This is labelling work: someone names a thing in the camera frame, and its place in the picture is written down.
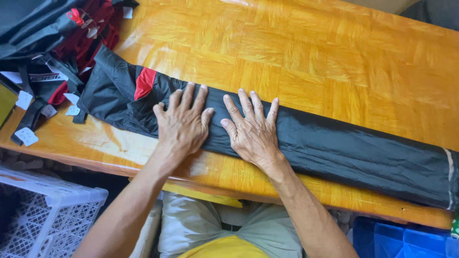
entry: red fabric panel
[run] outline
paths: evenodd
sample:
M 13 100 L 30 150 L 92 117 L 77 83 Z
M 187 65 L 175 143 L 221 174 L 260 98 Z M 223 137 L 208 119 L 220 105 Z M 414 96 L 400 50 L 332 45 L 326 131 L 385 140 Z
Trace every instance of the red fabric panel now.
M 144 67 L 142 72 L 135 80 L 135 94 L 134 99 L 138 100 L 141 97 L 145 97 L 153 89 L 153 83 L 155 82 L 156 71 Z
M 65 99 L 64 93 L 67 93 L 67 92 L 68 92 L 67 82 L 63 82 L 54 91 L 53 95 L 51 95 L 50 99 L 48 100 L 48 104 L 52 104 L 52 105 L 61 104 Z

